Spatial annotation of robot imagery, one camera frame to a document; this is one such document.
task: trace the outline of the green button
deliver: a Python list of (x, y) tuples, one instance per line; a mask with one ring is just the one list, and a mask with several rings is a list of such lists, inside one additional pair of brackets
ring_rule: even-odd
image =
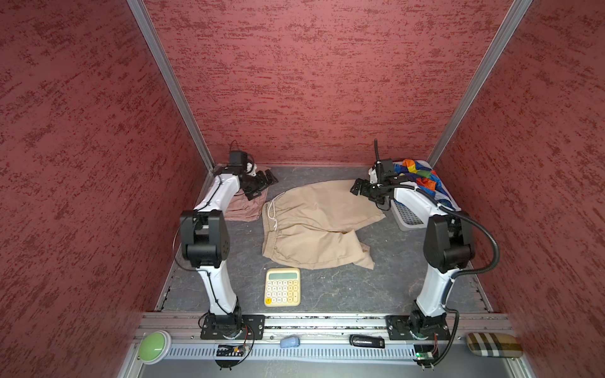
[(159, 332), (147, 335), (139, 348), (139, 357), (144, 362), (150, 362), (160, 356), (166, 346), (166, 338)]

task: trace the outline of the plaid pouch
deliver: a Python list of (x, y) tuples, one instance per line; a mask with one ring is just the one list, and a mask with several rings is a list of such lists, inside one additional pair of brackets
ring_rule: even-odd
[(523, 348), (517, 339), (506, 333), (469, 333), (466, 336), (466, 344), (476, 356), (521, 357), (523, 355)]

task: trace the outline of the calculator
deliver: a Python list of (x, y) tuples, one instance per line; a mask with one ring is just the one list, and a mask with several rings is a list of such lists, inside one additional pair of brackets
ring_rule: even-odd
[(265, 306), (298, 306), (301, 303), (299, 268), (273, 268), (265, 280)]

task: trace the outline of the red textured wall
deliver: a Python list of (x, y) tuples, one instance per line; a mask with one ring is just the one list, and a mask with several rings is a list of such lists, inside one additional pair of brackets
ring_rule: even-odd
[(261, 163), (427, 158), (511, 0), (149, 0), (206, 143)]
[(203, 164), (126, 1), (0, 30), (0, 375), (113, 378)]
[(605, 376), (605, 3), (534, 0), (437, 170), (538, 376)]

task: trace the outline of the pink folded garment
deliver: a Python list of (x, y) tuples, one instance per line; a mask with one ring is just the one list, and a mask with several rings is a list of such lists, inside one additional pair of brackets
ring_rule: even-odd
[[(257, 166), (257, 172), (265, 171), (266, 169), (268, 169), (268, 167)], [(256, 197), (252, 201), (248, 201), (248, 198), (246, 198), (244, 192), (240, 189), (229, 203), (227, 211), (225, 211), (225, 220), (242, 222), (255, 221), (261, 215), (266, 200), (267, 189), (263, 190), (260, 197)]]

